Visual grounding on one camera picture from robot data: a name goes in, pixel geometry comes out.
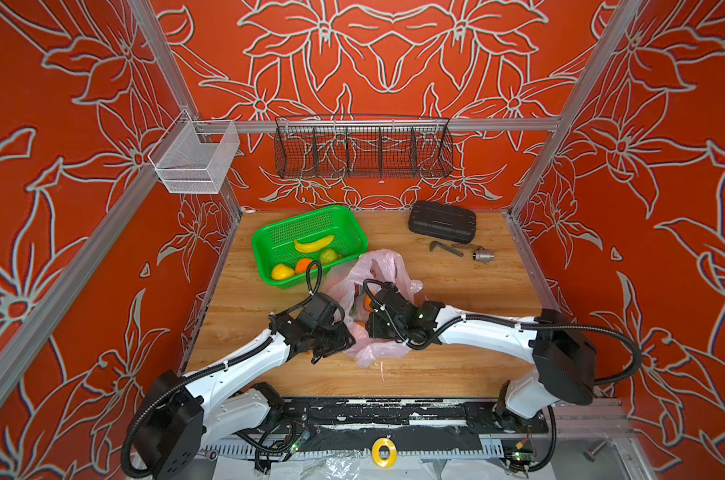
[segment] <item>banana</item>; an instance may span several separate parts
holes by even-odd
[[[295,246],[296,250],[301,252],[302,254],[311,254],[312,252],[317,252],[318,250],[329,246],[330,243],[333,242],[334,238],[336,238],[335,235],[328,235],[317,241],[312,242],[311,244],[300,244],[299,240],[294,240],[293,246]]]

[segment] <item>wooden tabletop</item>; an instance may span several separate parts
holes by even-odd
[[[281,290],[263,283],[250,240],[264,225],[295,212],[245,214],[226,259],[187,371],[199,370],[252,340],[268,326],[269,312],[306,298],[306,286]],[[424,283],[430,299],[474,312],[506,316],[538,315],[541,304],[525,273],[501,214],[478,213],[474,244],[492,250],[490,264],[429,251],[434,238],[408,230],[407,212],[355,213],[369,250],[389,248],[403,255],[408,274]],[[379,360],[367,369],[338,353],[310,363],[304,353],[270,370],[269,382],[285,396],[496,396],[504,381],[527,372],[527,362],[470,346],[430,346],[400,360]]]

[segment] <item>orange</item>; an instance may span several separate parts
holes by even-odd
[[[312,263],[311,258],[302,258],[296,263],[296,273],[303,274],[306,272],[306,268]]]

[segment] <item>yellow ring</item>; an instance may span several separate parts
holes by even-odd
[[[381,458],[381,454],[379,453],[381,447],[387,447],[389,449],[389,458],[386,460]],[[381,468],[389,468],[395,465],[395,461],[397,460],[397,448],[392,440],[389,440],[388,438],[379,438],[373,444],[373,448],[371,448],[371,455],[373,456],[373,462],[377,466]]]

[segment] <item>black mesh basket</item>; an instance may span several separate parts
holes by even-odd
[[[275,121],[281,178],[444,178],[453,172],[447,118],[348,114]]]

